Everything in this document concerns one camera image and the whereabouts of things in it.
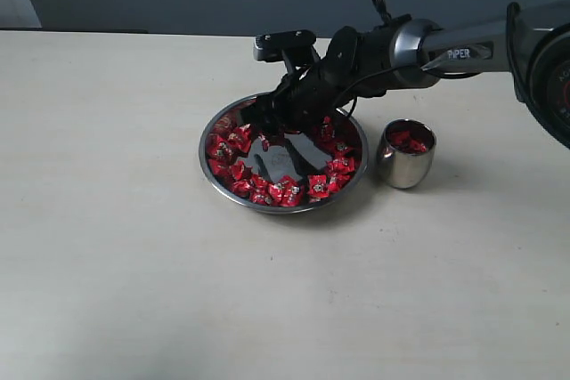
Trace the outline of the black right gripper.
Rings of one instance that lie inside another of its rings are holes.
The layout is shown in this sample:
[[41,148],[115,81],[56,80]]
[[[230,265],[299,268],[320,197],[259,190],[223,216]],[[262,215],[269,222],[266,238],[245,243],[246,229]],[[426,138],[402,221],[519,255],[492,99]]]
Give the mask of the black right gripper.
[[285,58],[287,74],[261,99],[240,109],[243,124],[257,125],[263,144],[284,144],[285,130],[301,131],[354,98],[383,96],[391,84],[388,47],[392,29],[377,26],[360,33],[344,26],[327,51],[311,64],[296,66]]

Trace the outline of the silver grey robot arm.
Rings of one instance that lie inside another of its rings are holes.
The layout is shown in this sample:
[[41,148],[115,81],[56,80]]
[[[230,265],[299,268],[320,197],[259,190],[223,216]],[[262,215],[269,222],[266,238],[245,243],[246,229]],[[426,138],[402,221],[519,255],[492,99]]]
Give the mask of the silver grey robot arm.
[[394,17],[371,0],[382,22],[368,32],[345,26],[319,55],[308,30],[258,36],[257,61],[282,62],[277,87],[258,95],[242,119],[268,133],[303,131],[356,98],[423,89],[443,79],[507,72],[515,95],[555,140],[569,142],[569,3],[508,5],[499,18],[458,28]]

